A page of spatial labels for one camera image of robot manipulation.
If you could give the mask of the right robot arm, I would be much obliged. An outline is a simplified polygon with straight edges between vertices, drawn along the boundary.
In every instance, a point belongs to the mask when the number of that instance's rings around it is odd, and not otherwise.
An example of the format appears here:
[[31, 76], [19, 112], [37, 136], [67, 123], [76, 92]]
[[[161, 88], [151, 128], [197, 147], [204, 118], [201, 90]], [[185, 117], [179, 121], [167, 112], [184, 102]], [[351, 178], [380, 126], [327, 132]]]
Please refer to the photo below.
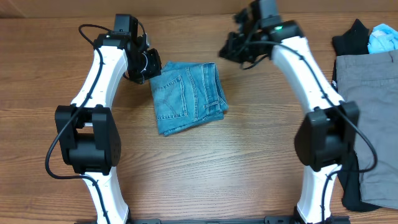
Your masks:
[[291, 217], [267, 217], [266, 223], [349, 223], [331, 214], [336, 173], [353, 149], [359, 108], [347, 103], [325, 78], [308, 40], [295, 21], [283, 21], [275, 1], [255, 0], [234, 16], [231, 32], [219, 55], [232, 62], [257, 65], [268, 57], [285, 75], [304, 113], [294, 138], [303, 164], [300, 199]]

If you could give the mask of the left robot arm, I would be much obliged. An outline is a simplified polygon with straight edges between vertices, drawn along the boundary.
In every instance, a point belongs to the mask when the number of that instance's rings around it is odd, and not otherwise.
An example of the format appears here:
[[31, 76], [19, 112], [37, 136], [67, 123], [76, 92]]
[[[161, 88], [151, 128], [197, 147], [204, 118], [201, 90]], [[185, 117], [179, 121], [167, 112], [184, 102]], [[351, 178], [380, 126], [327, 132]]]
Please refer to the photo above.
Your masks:
[[121, 138], [111, 107], [122, 78], [144, 84], [160, 75], [159, 53], [150, 47], [144, 26], [129, 14], [117, 14], [113, 29], [106, 29], [90, 44], [94, 59], [77, 96], [55, 112], [57, 136], [45, 158], [45, 169], [54, 179], [67, 175], [50, 170], [50, 156], [56, 145], [64, 163], [73, 167], [72, 179], [88, 187], [97, 212], [96, 223], [132, 223], [124, 201], [116, 166], [121, 158]]

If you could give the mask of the light blue denim jeans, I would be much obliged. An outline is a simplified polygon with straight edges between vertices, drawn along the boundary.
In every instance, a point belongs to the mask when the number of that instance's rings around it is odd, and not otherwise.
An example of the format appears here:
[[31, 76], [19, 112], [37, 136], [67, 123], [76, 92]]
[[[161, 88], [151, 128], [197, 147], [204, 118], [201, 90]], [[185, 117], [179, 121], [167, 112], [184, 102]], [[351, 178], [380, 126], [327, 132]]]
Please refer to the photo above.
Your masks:
[[159, 134], [222, 120], [229, 106], [216, 63], [167, 62], [150, 80]]

